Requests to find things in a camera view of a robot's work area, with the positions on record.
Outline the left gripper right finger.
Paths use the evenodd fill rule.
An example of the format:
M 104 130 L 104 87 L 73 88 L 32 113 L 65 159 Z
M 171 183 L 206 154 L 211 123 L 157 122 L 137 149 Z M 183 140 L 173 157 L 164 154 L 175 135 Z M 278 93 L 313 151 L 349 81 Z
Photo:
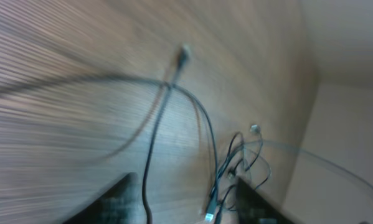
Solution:
M 239 224 L 294 224 L 241 178 L 236 183 L 235 197 Z

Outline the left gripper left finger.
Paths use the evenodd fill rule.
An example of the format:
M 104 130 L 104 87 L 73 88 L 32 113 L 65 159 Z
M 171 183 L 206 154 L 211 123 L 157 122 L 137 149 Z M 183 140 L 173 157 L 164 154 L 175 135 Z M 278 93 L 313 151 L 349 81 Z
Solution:
M 138 176 L 135 172 L 122 178 L 90 205 L 63 221 L 64 224 L 129 224 L 138 208 Z

